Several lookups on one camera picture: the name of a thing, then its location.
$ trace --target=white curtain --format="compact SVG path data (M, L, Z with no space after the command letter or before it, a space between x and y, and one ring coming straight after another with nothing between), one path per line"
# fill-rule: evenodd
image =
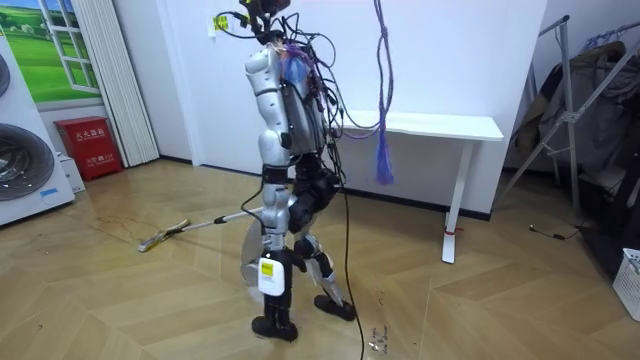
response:
M111 0L71 0L126 167L157 159L158 146Z

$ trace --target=white table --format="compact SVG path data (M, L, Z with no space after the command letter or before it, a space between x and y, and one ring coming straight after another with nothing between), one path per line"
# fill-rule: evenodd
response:
M361 126L378 122L377 111L350 111L354 121ZM357 129L345 119L345 129ZM458 167L451 209L445 219L442 261L453 264L456 250L456 222L460 212L462 193L467 180L473 148L478 141L502 141L504 136L492 118L486 116L435 115L418 113L389 113L387 131L408 135L464 140L462 157Z

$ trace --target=humanoid robot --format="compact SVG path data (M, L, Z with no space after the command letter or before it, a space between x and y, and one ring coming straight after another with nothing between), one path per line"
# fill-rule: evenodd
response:
M355 308L345 300L336 285L332 262L311 235L313 222L342 186L336 171L322 160L335 129L331 129L322 106L327 93L322 90L314 66L312 48L285 38L272 30L275 15L290 0L240 0L249 13L248 20L230 13L250 25L264 49L245 63L246 75L255 94L266 129L258 139L262 158L262 201L260 215L251 214L260 224L262 250L251 264L257 270L258 288L264 294L264 314L253 319L252 329L264 337L293 341L298 331L289 316L293 267L309 272L324 294L314 299L320 310L346 321L356 318ZM284 59L291 61L290 68ZM286 72L302 72L295 80ZM293 190L287 190L288 169L295 166ZM295 237L293 249L285 242L287 232Z

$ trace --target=red box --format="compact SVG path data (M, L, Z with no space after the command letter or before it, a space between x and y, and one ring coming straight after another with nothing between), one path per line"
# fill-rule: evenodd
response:
M122 171L107 119L91 116L54 123L83 180L91 181L98 176Z

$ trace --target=herringbone parquet floor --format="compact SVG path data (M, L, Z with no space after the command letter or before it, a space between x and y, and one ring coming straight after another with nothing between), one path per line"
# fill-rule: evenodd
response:
M257 178L167 161L88 184L75 204L0 229L0 359L356 359L355 323L312 305L297 274L294 343L260 339L243 287L249 220L139 239L188 217L233 213ZM443 214L351 197L351 282L367 359L639 359L640 324L595 270L569 204L525 180L491 222L462 219L455 265L440 261ZM344 284L344 206L320 217Z

